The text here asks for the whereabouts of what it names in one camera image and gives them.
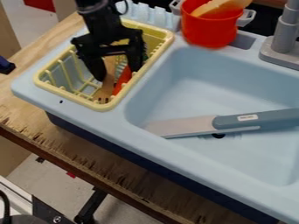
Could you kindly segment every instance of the toy sink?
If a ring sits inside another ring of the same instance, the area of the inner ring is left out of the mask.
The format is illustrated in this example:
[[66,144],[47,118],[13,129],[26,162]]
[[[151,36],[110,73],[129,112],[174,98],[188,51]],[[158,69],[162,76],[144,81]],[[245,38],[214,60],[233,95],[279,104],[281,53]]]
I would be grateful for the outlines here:
[[171,140],[143,129],[163,119],[299,107],[298,72],[261,61],[264,39],[239,31],[230,46],[211,52],[175,34],[172,45],[118,104],[103,111],[33,81],[37,71],[65,51],[68,39],[16,79],[12,91],[52,120],[63,119],[277,219],[299,222],[298,128]]

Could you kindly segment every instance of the orange object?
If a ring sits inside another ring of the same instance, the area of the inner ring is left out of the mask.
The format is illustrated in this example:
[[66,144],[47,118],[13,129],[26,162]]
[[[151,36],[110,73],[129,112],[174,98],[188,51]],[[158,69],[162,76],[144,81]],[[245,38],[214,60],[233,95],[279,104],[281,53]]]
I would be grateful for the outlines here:
[[253,0],[211,0],[200,5],[191,14],[196,17],[202,17],[206,14],[217,14],[224,11],[241,10],[246,8]]
[[228,10],[194,17],[191,13],[209,0],[186,0],[182,4],[182,32],[186,41],[197,46],[220,48],[237,36],[237,19],[243,10]]
[[128,83],[131,78],[132,78],[131,69],[129,68],[129,66],[126,66],[122,71],[122,75],[120,76],[120,78],[118,79],[118,81],[116,83],[116,86],[115,86],[115,89],[114,89],[112,95],[118,95],[118,93],[121,92],[121,90],[122,90],[122,84]]

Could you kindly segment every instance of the faucet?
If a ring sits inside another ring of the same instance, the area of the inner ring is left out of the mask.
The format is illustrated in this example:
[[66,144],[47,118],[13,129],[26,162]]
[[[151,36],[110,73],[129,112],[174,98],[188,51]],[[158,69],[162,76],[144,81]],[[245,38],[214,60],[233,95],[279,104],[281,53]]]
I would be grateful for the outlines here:
[[299,0],[288,0],[278,18],[275,35],[266,38],[260,59],[299,70]]

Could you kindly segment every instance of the gray cylinder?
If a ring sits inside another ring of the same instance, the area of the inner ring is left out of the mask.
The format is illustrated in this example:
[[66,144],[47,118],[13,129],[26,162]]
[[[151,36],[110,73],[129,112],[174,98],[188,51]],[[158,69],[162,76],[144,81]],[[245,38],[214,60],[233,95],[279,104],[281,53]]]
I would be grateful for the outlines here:
[[272,50],[278,53],[289,53],[295,46],[297,30],[298,24],[287,24],[282,21],[282,17],[279,17],[271,45]]
[[292,10],[299,10],[299,0],[288,0],[287,6]]
[[282,21],[284,23],[297,24],[298,18],[299,18],[299,10],[290,9],[287,5],[284,6],[284,10],[282,14]]

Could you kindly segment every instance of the spatula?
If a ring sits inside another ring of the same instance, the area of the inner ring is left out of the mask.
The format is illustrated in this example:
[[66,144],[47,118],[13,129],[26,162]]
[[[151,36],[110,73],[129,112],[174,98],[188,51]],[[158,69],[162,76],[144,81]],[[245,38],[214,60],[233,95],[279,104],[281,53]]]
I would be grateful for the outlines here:
[[164,138],[175,138],[249,130],[279,130],[295,126],[299,126],[299,108],[155,121],[148,123],[145,129]]

